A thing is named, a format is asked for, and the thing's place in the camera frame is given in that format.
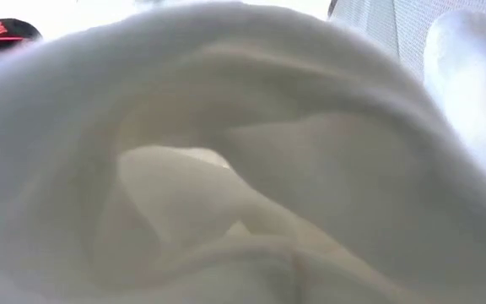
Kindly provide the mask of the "small white garment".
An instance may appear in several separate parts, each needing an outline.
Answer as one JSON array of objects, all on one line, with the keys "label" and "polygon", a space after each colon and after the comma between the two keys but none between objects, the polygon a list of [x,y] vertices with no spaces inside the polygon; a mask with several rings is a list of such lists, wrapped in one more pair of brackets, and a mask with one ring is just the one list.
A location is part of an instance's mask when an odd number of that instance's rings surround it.
[{"label": "small white garment", "polygon": [[486,304],[486,160],[357,32],[153,9],[0,57],[0,304]]}]

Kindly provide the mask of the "beige fabric storage box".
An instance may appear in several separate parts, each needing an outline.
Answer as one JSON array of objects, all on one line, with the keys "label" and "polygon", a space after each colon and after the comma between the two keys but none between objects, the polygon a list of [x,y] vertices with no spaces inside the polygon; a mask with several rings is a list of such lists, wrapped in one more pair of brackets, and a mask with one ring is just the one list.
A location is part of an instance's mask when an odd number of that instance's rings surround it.
[{"label": "beige fabric storage box", "polygon": [[421,79],[429,27],[462,9],[486,15],[486,0],[331,0],[327,17],[367,35]]}]

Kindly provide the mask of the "person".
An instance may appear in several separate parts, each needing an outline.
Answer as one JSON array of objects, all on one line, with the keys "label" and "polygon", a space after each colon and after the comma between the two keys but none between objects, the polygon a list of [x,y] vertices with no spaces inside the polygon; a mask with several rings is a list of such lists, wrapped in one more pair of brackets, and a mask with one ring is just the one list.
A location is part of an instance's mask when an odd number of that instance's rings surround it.
[{"label": "person", "polygon": [[26,44],[41,41],[42,39],[43,36],[40,39],[36,39],[36,40],[0,41],[0,56],[5,55],[7,52],[18,49],[21,46],[25,46]]}]

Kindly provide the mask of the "black cap with red logo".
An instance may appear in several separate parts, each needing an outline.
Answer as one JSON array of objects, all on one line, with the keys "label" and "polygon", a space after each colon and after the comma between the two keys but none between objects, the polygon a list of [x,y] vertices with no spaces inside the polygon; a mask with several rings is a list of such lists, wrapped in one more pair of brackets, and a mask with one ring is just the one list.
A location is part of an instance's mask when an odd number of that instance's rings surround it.
[{"label": "black cap with red logo", "polygon": [[0,41],[40,39],[42,34],[34,25],[21,19],[0,19]]}]

